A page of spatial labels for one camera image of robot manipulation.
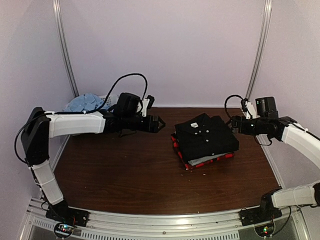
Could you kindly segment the red black plaid shirt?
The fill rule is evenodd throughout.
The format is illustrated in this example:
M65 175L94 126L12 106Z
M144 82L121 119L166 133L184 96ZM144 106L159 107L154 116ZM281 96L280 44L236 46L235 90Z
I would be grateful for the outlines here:
M186 171L197 169L221 160L231 159L235 156L234 152L230 152L230 153L217 154L212 156L205 156L205 157L194 159L194 160L186 160L186 158L183 157L182 152L180 151L179 143L178 143L178 140L176 139L175 133L171 134L171 140L173 142L173 149L175 150L179 159L183 163Z

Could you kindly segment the black long sleeve shirt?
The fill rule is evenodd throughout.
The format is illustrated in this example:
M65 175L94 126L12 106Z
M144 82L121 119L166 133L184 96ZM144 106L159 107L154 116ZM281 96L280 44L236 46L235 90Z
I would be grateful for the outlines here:
M202 113L174 127L182 159L188 162L239 150L239 141L219 115Z

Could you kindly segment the grey button shirt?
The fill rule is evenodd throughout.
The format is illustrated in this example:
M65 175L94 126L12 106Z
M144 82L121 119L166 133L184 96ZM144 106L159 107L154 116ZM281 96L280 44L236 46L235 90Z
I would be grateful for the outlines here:
M204 163L209 160L213 160L213 159L216 159L216 158L222 157L222 156L224 156L224 154L209 155L209 156L204 156L204 157L201 157L198 159L189 160L187 163L191 166L196 166L198 164L201 164L201 163Z

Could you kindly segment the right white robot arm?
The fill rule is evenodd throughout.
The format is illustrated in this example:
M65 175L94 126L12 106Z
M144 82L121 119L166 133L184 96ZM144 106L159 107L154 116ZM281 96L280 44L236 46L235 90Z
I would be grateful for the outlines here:
M320 139L289 116L279 116L275 98L250 102L240 97L242 116L227 114L233 130L258 137L282 189L268 193L256 210L259 220L268 220L276 209L320 205Z

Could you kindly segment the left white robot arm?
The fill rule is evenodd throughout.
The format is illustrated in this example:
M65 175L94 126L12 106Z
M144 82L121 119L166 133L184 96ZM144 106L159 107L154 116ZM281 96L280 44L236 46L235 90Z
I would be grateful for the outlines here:
M140 98L125 92L109 108L99 106L78 112L45 111L42 107L32 110L15 140L21 141L22 161L30 169L47 202L53 206L53 215L61 222L69 221L72 211L66 207L67 201L50 164L50 141L71 135L111 134L123 130L156 134L166 123L160 116L149 114L153 103L151 95Z

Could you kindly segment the white plastic basket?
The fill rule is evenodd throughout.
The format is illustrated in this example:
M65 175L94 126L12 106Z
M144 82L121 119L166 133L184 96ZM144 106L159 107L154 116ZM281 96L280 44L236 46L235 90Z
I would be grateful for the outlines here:
M98 96L102 103L106 100L106 95L100 95ZM117 94L110 94L107 98L105 104L103 105L102 109L108 110L110 107L115 105L118 102L119 96Z

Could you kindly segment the light blue shirt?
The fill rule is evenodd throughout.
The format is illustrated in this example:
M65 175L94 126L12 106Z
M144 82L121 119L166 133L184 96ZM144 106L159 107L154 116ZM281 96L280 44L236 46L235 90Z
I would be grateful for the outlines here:
M62 110L63 112L92 111L100 107L104 101L93 93L82 94L72 99Z

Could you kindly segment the right aluminium frame post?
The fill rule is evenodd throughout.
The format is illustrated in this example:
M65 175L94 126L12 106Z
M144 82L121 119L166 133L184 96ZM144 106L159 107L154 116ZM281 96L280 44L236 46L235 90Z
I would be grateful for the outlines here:
M251 98L254 87L255 87L255 83L258 78L260 66L263 59L263 53L264 53L266 42L269 35L269 29L270 29L271 18L272 18L272 10L273 10L273 1L265 0L256 54L253 62L253 67L252 67L246 95L245 95L247 99Z

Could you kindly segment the aluminium frame post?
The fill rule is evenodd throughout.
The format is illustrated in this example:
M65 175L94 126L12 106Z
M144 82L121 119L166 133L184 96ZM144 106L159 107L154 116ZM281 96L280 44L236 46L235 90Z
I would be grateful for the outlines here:
M255 87L255 83L258 78L260 66L263 59L263 53L264 53L266 42L269 35L269 29L270 29L271 18L272 18L272 10L273 10L273 1L265 0L256 54L253 62L253 67L252 67L246 95L245 95L247 99L251 98L254 87Z
M75 98L79 96L79 90L75 80L75 75L74 75L74 71L72 68L72 63L71 63L71 59L68 51L67 39L66 39L66 34L64 30L64 24L63 24L63 16L61 11L61 1L53 0L52 6L53 6L53 14L56 22L58 40L61 48L62 60L65 66L65 70L66 70L67 78L70 84L72 95Z

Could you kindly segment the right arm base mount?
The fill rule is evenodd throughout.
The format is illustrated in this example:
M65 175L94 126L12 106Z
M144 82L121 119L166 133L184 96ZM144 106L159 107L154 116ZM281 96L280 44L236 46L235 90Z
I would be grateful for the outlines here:
M253 208L242 208L239 218L242 226L254 225L255 233L262 238L273 237L276 233L275 219L282 216L282 211L274 207L272 194L276 190L265 193L260 199L260 205Z

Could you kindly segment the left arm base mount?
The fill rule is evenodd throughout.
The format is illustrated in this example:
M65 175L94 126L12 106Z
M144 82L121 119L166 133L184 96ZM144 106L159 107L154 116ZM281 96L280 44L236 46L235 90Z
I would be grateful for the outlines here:
M47 203L45 217L54 220L53 233L58 239L69 238L78 227L86 227L89 212L77 208L69 207L66 200L58 204Z

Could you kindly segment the left aluminium frame post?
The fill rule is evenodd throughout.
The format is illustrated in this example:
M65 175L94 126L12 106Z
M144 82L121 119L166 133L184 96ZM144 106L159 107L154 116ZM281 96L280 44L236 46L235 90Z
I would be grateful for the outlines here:
M67 78L70 84L72 95L75 98L79 96L79 90L75 80L75 75L74 75L74 71L72 68L72 63L71 63L71 59L68 51L67 39L66 39L66 34L64 30L64 24L63 24L63 16L61 11L61 1L53 0L52 6L53 6L53 14L56 22L58 40L61 48L62 60L65 66L65 70L66 70Z

